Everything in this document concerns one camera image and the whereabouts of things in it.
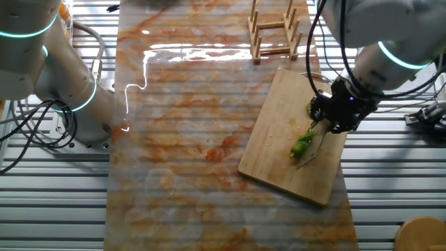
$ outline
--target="chopped green pepper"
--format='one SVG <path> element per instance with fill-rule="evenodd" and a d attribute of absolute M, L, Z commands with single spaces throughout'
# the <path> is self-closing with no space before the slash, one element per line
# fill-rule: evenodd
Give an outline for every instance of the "chopped green pepper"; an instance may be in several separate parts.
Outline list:
<path fill-rule="evenodd" d="M 291 147 L 290 158 L 300 158 L 307 150 L 310 141 L 313 139 L 314 131 L 308 128 L 307 134 L 299 137 L 294 146 Z"/>
<path fill-rule="evenodd" d="M 312 115 L 312 104 L 311 103 L 308 103 L 308 105 L 307 105 L 307 111 L 308 111 L 308 115 Z"/>
<path fill-rule="evenodd" d="M 299 142 L 305 142 L 305 143 L 309 144 L 310 141 L 313 139 L 313 136 L 314 136 L 313 129 L 308 128 L 307 134 L 303 135 L 303 136 L 300 136 L 298 141 Z"/>

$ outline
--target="wooden round object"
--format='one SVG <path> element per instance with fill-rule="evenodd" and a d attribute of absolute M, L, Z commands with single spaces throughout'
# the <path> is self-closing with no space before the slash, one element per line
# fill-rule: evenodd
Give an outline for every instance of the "wooden round object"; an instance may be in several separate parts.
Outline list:
<path fill-rule="evenodd" d="M 395 251 L 427 251 L 446 245 L 446 224 L 439 219 L 419 217 L 405 222 L 395 236 Z"/>

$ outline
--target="marble-patterned tablecloth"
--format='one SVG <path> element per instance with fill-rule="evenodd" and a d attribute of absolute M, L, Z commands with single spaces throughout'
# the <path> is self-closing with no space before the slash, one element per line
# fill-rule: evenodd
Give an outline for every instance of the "marble-patterned tablecloth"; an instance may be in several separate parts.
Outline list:
<path fill-rule="evenodd" d="M 258 0 L 280 21 L 285 0 Z M 105 251 L 357 250 L 342 172 L 319 208 L 247 180 L 237 166 L 278 68 L 249 51 L 251 0 L 121 1 Z M 308 34 L 305 0 L 295 0 Z M 263 47 L 286 44 L 281 29 Z M 312 70 L 320 70 L 316 50 Z"/>

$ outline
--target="wooden plate holder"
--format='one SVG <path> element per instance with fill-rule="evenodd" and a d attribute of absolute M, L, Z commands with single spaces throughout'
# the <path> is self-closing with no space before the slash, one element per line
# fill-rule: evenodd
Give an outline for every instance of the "wooden plate holder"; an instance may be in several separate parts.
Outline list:
<path fill-rule="evenodd" d="M 251 54 L 254 63 L 259 64 L 261 56 L 276 55 L 276 54 L 289 54 L 290 60 L 293 61 L 298 59 L 298 46 L 300 40 L 302 39 L 303 33 L 300 32 L 298 37 L 296 38 L 296 33 L 298 31 L 300 19 L 297 19 L 293 26 L 295 13 L 298 9 L 294 8 L 293 12 L 291 12 L 292 5 L 293 5 L 293 0 L 290 0 L 290 3 L 288 5 L 288 10 L 286 11 L 286 13 L 282 15 L 283 19 L 282 22 L 257 24 L 257 17 L 259 15 L 259 11 L 256 10 L 256 0 L 252 1 L 251 16 L 248 17 L 248 26 L 249 26 L 249 36 L 251 38 Z M 262 36 L 259 36 L 259 31 L 264 29 L 285 29 L 288 47 L 260 50 L 260 45 L 262 43 Z"/>

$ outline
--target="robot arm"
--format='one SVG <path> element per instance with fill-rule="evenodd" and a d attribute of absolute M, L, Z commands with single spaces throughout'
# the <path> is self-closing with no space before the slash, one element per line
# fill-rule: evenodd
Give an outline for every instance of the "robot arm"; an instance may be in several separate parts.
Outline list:
<path fill-rule="evenodd" d="M 326 1 L 322 12 L 339 42 L 341 1 Z M 446 49 L 446 2 L 440 0 L 350 0 L 346 6 L 345 45 L 363 47 L 353 76 L 338 77 L 332 95 L 312 100 L 315 121 L 327 119 L 333 133 L 355 130 L 382 98 L 368 93 L 399 88 Z"/>
<path fill-rule="evenodd" d="M 71 46 L 59 6 L 61 0 L 0 0 L 0 99 L 34 93 L 62 100 L 78 121 L 75 139 L 98 142 L 111 135 L 114 96 L 99 83 L 100 60 L 92 73 Z"/>

